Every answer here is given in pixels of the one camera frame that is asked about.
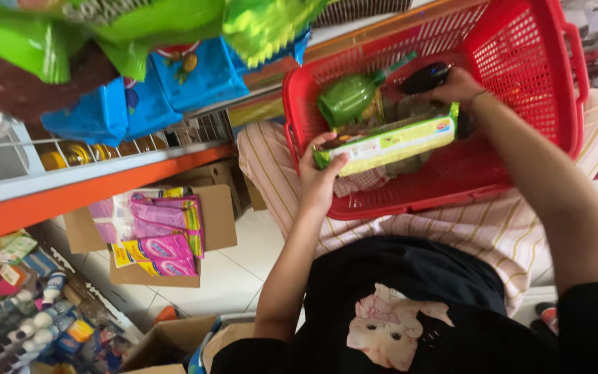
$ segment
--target green plastic bottle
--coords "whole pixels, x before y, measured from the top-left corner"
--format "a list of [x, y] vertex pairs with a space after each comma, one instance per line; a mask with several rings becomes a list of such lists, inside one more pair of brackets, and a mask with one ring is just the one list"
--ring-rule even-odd
[[352, 74], [338, 79], [318, 97], [318, 108], [330, 128], [361, 121], [361, 113], [371, 104], [375, 90], [392, 72], [412, 61], [415, 52], [372, 75]]

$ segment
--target tiled floor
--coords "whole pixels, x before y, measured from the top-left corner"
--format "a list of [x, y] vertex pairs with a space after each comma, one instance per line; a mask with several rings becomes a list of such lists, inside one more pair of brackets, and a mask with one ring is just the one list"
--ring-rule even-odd
[[[62, 254], [68, 243], [62, 233], [61, 218], [46, 222], [46, 231], [55, 236], [55, 246]], [[283, 238], [269, 211], [248, 210], [237, 220], [239, 244], [210, 251], [202, 265], [200, 288], [147, 287], [112, 285], [109, 281], [110, 257], [106, 250], [88, 255], [70, 255], [69, 260], [94, 282], [95, 286], [142, 331], [165, 307], [175, 305], [185, 316], [212, 313], [254, 311], [264, 280], [269, 275], [283, 246]], [[552, 263], [548, 253], [541, 253], [533, 268], [533, 286], [551, 285]]]

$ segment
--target red plastic basket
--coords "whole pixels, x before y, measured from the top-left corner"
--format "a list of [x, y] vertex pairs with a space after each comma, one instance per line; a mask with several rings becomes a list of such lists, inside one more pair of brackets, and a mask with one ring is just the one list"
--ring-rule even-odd
[[[439, 11], [429, 9], [430, 5], [418, 8], [413, 14], [431, 14], [426, 23], [413, 23], [289, 72], [283, 83], [285, 134], [297, 171], [295, 147], [303, 154], [311, 139], [328, 130], [316, 104], [322, 88], [345, 74], [389, 66], [411, 51], [419, 58], [394, 72], [387, 84], [401, 81], [433, 61], [455, 63], [468, 69], [570, 157], [577, 157], [583, 142], [582, 105], [589, 85], [578, 30], [565, 21], [559, 1], [472, 3], [464, 9], [459, 0], [437, 2]], [[577, 98], [572, 74], [579, 87]], [[334, 197], [328, 216], [354, 220], [425, 210], [512, 186], [492, 146], [475, 134], [436, 150], [417, 173], [402, 175], [377, 190]]]

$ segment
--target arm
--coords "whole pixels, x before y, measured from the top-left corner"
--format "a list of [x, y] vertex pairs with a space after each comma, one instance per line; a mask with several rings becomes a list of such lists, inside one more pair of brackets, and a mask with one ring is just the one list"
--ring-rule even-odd
[[598, 194], [576, 164], [462, 69], [428, 96], [469, 105], [520, 192], [544, 224], [560, 294], [598, 282]]
[[310, 150], [314, 144], [335, 137], [335, 132], [327, 132], [315, 138], [299, 163], [302, 188], [299, 210], [283, 250], [262, 287], [253, 337], [289, 341], [295, 335], [320, 227], [332, 205], [336, 176], [347, 162], [347, 155], [342, 154], [327, 169], [318, 171]]

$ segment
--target person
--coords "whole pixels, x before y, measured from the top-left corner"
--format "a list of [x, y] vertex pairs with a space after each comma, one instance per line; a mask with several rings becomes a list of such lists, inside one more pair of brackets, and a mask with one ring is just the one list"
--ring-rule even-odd
[[[319, 171], [306, 152], [299, 189], [278, 128], [249, 126], [238, 138], [241, 166], [286, 243], [262, 288], [253, 338], [222, 349], [213, 374], [598, 372], [598, 195], [586, 176], [598, 170], [598, 90], [585, 109], [580, 168], [465, 70], [428, 96], [470, 108], [516, 189], [338, 222], [326, 214], [346, 157]], [[544, 233], [559, 294], [557, 347], [508, 317]], [[295, 333], [302, 304], [306, 321]]]

